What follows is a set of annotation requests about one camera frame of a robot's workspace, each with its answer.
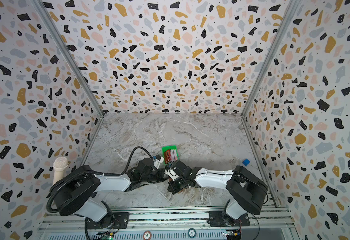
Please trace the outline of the stack of credit cards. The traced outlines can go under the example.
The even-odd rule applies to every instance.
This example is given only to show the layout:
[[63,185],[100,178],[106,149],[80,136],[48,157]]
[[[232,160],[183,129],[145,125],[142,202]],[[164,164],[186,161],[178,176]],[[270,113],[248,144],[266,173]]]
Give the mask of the stack of credit cards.
[[164,152],[165,164],[171,164],[178,160],[178,153],[175,149],[168,149]]

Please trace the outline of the green plastic card tray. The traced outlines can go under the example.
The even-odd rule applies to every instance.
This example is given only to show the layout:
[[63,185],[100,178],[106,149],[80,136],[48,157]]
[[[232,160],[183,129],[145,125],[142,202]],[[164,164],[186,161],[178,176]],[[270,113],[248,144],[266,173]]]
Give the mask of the green plastic card tray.
[[171,164],[179,159],[177,146],[167,146],[162,148],[162,156],[164,157],[164,164]]

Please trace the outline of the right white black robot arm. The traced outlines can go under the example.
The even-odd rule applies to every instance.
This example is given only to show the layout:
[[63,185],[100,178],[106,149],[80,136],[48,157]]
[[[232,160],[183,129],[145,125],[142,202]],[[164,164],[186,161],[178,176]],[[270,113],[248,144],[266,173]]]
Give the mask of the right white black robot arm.
[[210,211],[211,227],[238,227],[248,214],[258,216],[268,201],[267,185],[243,166],[233,170],[213,171],[201,167],[191,168],[178,160],[165,167],[170,177],[168,191],[177,194],[187,188],[216,188],[232,196],[219,211]]

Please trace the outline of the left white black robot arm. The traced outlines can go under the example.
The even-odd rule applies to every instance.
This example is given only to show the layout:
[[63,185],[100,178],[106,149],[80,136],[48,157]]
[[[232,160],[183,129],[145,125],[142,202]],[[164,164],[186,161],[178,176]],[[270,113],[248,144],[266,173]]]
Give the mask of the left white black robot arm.
[[168,179],[165,169],[157,168],[151,158],[139,161],[137,167],[121,174],[97,172],[84,165],[52,186],[46,210],[61,216],[77,215],[99,222],[110,217],[112,213],[107,204],[94,199],[94,193],[130,192]]

